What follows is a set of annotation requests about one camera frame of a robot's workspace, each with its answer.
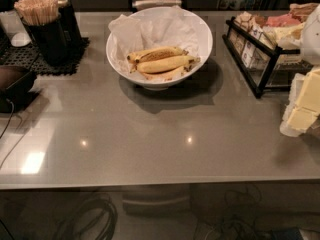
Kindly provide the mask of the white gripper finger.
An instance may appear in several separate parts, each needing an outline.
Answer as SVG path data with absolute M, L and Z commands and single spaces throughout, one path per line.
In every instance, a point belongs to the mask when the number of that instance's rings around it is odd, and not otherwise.
M 280 132 L 283 135 L 288 137 L 298 137 L 299 135 L 302 134 L 301 131 L 293 129 L 288 124 L 288 119 L 291 113 L 293 112 L 295 101 L 301 91 L 303 81 L 304 81 L 304 76 L 300 73 L 297 73 L 291 82 L 291 88 L 290 88 L 289 97 L 288 97 L 289 104 L 285 108 L 284 114 L 282 116 L 282 122 L 280 124 Z

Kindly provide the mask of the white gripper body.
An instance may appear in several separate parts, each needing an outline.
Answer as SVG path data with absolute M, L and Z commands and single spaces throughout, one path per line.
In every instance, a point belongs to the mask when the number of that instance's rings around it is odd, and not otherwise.
M 300 53 L 312 65 L 320 64 L 320 5 L 308 16 L 301 34 Z

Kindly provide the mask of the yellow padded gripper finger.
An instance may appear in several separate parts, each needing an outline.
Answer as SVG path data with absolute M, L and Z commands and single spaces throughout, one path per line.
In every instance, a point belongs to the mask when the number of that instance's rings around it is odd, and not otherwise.
M 320 115 L 320 68 L 306 74 L 294 108 L 288 118 L 288 125 L 305 132 Z

